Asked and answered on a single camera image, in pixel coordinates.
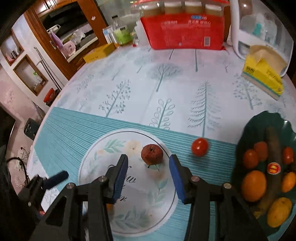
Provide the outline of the small mandarin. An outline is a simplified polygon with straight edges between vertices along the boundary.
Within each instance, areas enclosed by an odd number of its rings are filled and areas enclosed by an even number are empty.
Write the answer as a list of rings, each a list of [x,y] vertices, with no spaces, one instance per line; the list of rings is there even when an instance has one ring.
[[[292,190],[296,183],[296,174],[294,172],[286,173],[281,182],[281,191],[287,193]]]

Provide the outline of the yellow flat box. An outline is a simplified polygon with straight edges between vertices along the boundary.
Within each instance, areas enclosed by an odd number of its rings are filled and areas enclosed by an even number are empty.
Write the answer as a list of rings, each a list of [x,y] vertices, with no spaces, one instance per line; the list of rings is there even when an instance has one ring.
[[[83,59],[86,63],[90,63],[109,56],[115,50],[113,43],[105,44],[91,50]]]

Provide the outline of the yellow tissue pack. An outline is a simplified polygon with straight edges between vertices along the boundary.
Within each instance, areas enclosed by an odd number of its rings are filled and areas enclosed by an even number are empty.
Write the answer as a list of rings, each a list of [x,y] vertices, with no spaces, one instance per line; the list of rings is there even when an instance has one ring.
[[[280,74],[286,67],[287,62],[272,48],[253,45],[245,58],[241,76],[279,100],[284,91]]]

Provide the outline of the white clear storage box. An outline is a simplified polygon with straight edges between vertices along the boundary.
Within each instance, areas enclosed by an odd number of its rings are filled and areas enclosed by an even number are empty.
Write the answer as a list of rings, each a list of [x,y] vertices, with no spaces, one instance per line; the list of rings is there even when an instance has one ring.
[[[290,64],[294,41],[279,18],[262,2],[231,0],[232,47],[245,59],[253,45],[270,47]]]

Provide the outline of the red cherry tomato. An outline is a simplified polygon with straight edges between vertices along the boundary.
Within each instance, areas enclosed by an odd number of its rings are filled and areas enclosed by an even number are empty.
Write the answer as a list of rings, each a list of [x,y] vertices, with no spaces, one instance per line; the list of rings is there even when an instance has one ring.
[[[197,138],[192,142],[191,151],[197,157],[203,157],[207,154],[209,148],[208,141],[205,138]]]

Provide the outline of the green label bottle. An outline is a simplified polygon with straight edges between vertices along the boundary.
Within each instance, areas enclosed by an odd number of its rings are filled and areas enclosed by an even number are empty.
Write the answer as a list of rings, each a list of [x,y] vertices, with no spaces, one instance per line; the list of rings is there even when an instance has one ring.
[[[125,45],[130,43],[132,41],[132,37],[130,35],[127,25],[124,25],[120,21],[118,15],[112,16],[112,20],[112,29],[119,45]]]

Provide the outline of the red bucket on floor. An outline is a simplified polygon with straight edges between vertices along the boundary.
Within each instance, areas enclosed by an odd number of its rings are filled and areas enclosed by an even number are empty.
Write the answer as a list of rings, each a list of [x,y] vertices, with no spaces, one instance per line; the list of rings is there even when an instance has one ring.
[[[46,94],[46,96],[44,97],[43,102],[47,105],[47,106],[51,106],[51,104],[53,103],[53,101],[55,100],[55,98],[57,97],[57,95],[59,94],[59,90],[58,89],[53,89],[51,88],[48,93]]]

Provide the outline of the large orange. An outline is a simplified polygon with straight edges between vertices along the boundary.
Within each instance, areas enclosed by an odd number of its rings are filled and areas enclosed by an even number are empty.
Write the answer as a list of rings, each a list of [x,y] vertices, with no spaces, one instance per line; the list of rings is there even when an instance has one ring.
[[[241,193],[243,198],[249,202],[255,202],[261,199],[267,188],[265,174],[261,171],[249,172],[242,181]]]

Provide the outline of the wrinkled red fruit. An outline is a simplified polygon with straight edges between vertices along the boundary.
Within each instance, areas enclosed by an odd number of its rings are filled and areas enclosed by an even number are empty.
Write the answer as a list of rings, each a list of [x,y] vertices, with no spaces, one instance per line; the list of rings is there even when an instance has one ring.
[[[155,144],[148,144],[141,151],[142,160],[149,166],[158,165],[163,161],[163,150]]]

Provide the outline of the red tomato in plate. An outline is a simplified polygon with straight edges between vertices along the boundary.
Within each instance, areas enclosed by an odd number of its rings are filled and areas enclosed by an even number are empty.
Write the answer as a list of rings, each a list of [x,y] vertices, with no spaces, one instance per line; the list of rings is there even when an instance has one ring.
[[[258,155],[254,149],[247,150],[243,155],[243,165],[247,169],[255,168],[259,163]]]

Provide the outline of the red jar package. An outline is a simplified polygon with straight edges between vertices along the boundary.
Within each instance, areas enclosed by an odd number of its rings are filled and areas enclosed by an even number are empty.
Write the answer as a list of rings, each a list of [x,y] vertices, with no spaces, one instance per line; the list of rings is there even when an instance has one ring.
[[[223,50],[229,1],[135,1],[150,46],[164,49]]]

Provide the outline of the teal striped placemat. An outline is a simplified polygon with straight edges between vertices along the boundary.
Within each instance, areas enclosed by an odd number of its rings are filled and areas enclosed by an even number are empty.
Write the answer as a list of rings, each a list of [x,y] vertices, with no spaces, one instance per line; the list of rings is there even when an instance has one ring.
[[[87,203],[91,240],[278,240],[286,220],[265,233],[265,216],[256,219],[243,200],[246,175],[242,157],[266,141],[273,158],[258,167],[267,193],[280,196],[280,175],[267,173],[281,149],[295,147],[295,132],[277,113],[263,111],[245,126],[238,144],[210,140],[208,153],[194,157],[195,136],[53,108],[35,143],[60,195],[43,226],[62,240],[84,238],[80,226]]]

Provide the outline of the dark overripe banana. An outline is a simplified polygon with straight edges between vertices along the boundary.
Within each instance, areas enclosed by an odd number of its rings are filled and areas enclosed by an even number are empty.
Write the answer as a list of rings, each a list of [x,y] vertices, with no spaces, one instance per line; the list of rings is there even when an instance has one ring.
[[[280,140],[276,130],[272,127],[266,129],[268,158],[266,167],[267,187],[264,196],[254,209],[254,216],[259,219],[267,213],[272,203],[281,192],[282,158]]]

